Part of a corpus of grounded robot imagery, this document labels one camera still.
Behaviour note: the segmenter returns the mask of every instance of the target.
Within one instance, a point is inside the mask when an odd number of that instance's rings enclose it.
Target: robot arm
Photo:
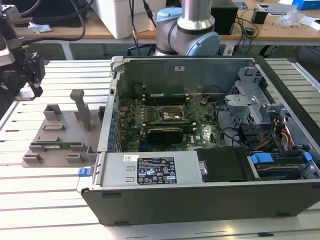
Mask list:
[[[212,0],[182,0],[182,8],[157,14],[156,55],[212,56],[220,45],[214,32]]]
[[[0,86],[10,102],[29,101],[40,97],[40,87],[45,76],[45,63],[39,53],[33,53],[28,46],[23,46],[23,39],[18,38],[13,26],[8,22],[20,18],[13,5],[0,5]],[[27,91],[21,89],[28,83]]]

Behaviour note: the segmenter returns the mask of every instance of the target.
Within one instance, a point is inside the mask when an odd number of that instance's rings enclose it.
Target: blue cable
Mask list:
[[[246,31],[246,28],[242,25],[242,28],[243,28],[243,31],[244,31],[244,41],[243,41],[243,51],[242,51],[242,56],[245,55],[246,53],[246,40],[247,40],[247,31]]]

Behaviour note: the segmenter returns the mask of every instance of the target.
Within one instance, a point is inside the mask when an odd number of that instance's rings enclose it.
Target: motherboard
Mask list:
[[[215,122],[217,103],[204,95],[120,99],[122,150],[194,151],[225,147]]]

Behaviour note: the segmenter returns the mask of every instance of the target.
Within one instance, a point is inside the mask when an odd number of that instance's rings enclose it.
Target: white box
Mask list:
[[[159,10],[166,7],[166,0],[146,0],[153,12],[156,22]],[[91,6],[104,25],[116,39],[127,38],[132,34],[129,0],[95,0]],[[142,0],[134,1],[134,26],[138,33],[155,31],[155,27],[148,18]]]

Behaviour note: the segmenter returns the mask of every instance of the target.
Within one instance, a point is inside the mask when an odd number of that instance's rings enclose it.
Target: yellow cable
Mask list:
[[[282,134],[283,136],[285,136],[286,142],[287,142],[287,145],[288,145],[288,148],[290,148],[290,146],[289,146],[289,138],[288,138],[287,134],[285,134],[284,132],[282,132],[281,134]]]
[[[265,145],[267,145],[268,143],[270,143],[272,140],[272,138],[269,138],[267,141],[265,141],[263,144],[261,144],[259,147],[257,147],[255,150],[258,150],[260,148],[263,148]]]

